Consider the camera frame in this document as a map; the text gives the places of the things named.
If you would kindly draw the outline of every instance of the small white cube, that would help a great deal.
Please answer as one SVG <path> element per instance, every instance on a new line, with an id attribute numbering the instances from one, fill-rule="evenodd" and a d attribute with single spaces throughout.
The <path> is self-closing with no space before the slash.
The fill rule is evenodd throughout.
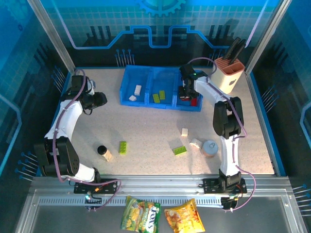
<path id="1" fill-rule="evenodd" d="M 201 149 L 203 143 L 200 140 L 194 138 L 191 140 L 190 145 L 193 145 L 193 146 L 197 147 L 198 149 Z"/>
<path id="2" fill-rule="evenodd" d="M 181 135 L 182 135 L 183 137 L 187 137 L 187 136 L 188 136 L 188 129 L 183 128 L 183 129 L 181 130 Z"/>
<path id="3" fill-rule="evenodd" d="M 136 85 L 134 95 L 139 96 L 140 95 L 140 90 L 141 90 L 141 85 Z"/>
<path id="4" fill-rule="evenodd" d="M 135 96 L 130 96 L 130 98 L 128 98 L 130 101 L 136 101 L 137 98 Z"/>

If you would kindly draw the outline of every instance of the blue edge trim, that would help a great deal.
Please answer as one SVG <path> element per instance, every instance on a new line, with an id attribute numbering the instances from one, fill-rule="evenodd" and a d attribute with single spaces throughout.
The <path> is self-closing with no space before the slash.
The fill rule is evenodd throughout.
<path id="1" fill-rule="evenodd" d="M 255 90 L 256 97 L 257 97 L 258 102 L 259 102 L 259 106 L 260 106 L 260 110 L 262 112 L 263 120 L 264 120 L 264 122 L 266 124 L 266 127 L 267 127 L 267 131 L 268 131 L 268 135 L 269 135 L 269 138 L 270 138 L 270 141 L 271 141 L 272 149 L 274 151 L 274 155 L 275 155 L 275 158 L 276 158 L 276 163 L 277 163 L 278 170 L 279 170 L 281 176 L 286 176 L 285 169 L 284 169 L 284 166 L 283 166 L 280 154 L 279 154 L 277 146 L 276 146 L 276 141 L 274 139 L 274 136 L 273 136 L 273 133 L 272 133 L 272 130 L 271 130 L 271 126 L 270 126 L 270 123 L 269 123 L 268 116 L 266 114 L 266 111 L 264 110 L 264 106 L 263 106 L 263 103 L 262 103 L 262 100 L 261 100 L 261 97 L 260 97 L 260 92 L 259 92 L 259 89 L 258 89 L 258 86 L 257 86 L 257 83 L 256 83 L 255 76 L 254 76 L 253 72 L 251 72 L 250 77 L 251 77 L 252 83 L 254 85 L 254 90 Z"/>
<path id="2" fill-rule="evenodd" d="M 69 84 L 69 80 L 70 80 L 70 76 L 71 76 L 71 74 L 68 73 L 67 78 L 66 78 L 66 82 L 65 82 L 65 85 L 64 85 L 64 89 L 63 89 L 63 92 L 62 92 L 62 95 L 67 90 L 67 87 L 68 87 L 68 84 Z M 256 93 L 256 96 L 257 96 L 257 99 L 258 99 L 258 102 L 259 102 L 260 110 L 262 112 L 262 116 L 263 116 L 263 119 L 264 119 L 266 127 L 267 127 L 267 131 L 268 131 L 268 135 L 269 135 L 269 138 L 270 138 L 270 141 L 271 141 L 272 149 L 273 149 L 274 154 L 275 154 L 278 170 L 279 170 L 281 176 L 286 176 L 285 169 L 284 169 L 284 166 L 283 166 L 280 154 L 279 154 L 277 146 L 276 146 L 276 141 L 274 139 L 274 136 L 273 136 L 273 133 L 272 133 L 272 130 L 271 130 L 271 126 L 270 126 L 270 123 L 269 123 L 269 120 L 268 120 L 268 116 L 267 116 L 267 114 L 266 114 L 266 112 L 264 110 L 264 106 L 263 106 L 262 100 L 260 98 L 260 92 L 259 92 L 259 89 L 258 89 L 258 86 L 257 86 L 257 83 L 256 83 L 255 76 L 254 76 L 253 72 L 251 72 L 250 77 L 251 77 L 251 80 L 253 82 L 254 90 L 255 90 L 255 93 Z M 54 116 L 52 125 L 53 125 L 53 123 L 54 123 L 54 121 L 56 119 L 56 116 L 58 115 L 59 109 L 60 109 L 60 101 L 58 103 L 58 107 L 57 107 L 57 110 L 55 112 L 55 116 Z M 41 176 L 40 169 L 38 169 L 36 176 Z"/>

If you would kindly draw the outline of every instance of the glass panel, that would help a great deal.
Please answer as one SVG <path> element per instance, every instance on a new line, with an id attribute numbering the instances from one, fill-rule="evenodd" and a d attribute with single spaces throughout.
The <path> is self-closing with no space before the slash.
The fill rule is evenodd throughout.
<path id="1" fill-rule="evenodd" d="M 286 173 L 301 182 L 311 174 L 310 9 L 292 1 L 253 70 Z"/>
<path id="2" fill-rule="evenodd" d="M 27 1 L 0 1 L 0 16 L 0 228 L 14 232 L 36 171 L 18 160 L 50 128 L 68 71 Z"/>
<path id="3" fill-rule="evenodd" d="M 76 66 L 123 67 L 179 66 L 200 56 L 216 59 L 237 36 L 247 40 L 252 35 L 239 57 L 246 64 L 278 0 L 42 3 Z"/>

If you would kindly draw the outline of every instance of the green block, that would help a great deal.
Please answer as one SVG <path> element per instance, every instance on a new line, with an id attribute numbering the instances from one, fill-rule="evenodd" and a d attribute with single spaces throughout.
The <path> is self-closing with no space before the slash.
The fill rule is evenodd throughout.
<path id="1" fill-rule="evenodd" d="M 160 100 L 165 100 L 165 91 L 160 91 Z"/>
<path id="2" fill-rule="evenodd" d="M 126 154 L 126 142 L 120 142 L 119 154 Z"/>
<path id="3" fill-rule="evenodd" d="M 180 155 L 180 154 L 187 152 L 187 149 L 183 146 L 183 147 L 178 147 L 176 149 L 173 149 L 173 151 L 175 155 Z"/>
<path id="4" fill-rule="evenodd" d="M 154 97 L 154 102 L 155 103 L 160 103 L 160 98 L 159 98 L 158 94 L 153 94 L 152 96 Z"/>

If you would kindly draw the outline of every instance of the snack bag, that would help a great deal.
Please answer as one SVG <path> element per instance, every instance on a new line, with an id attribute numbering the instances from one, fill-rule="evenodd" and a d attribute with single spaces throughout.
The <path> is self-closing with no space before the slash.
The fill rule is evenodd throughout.
<path id="1" fill-rule="evenodd" d="M 140 233 L 158 233 L 160 213 L 160 203 L 138 200 L 127 196 L 121 229 Z"/>
<path id="2" fill-rule="evenodd" d="M 187 201 L 182 206 L 166 209 L 164 213 L 174 233 L 205 232 L 195 199 Z"/>

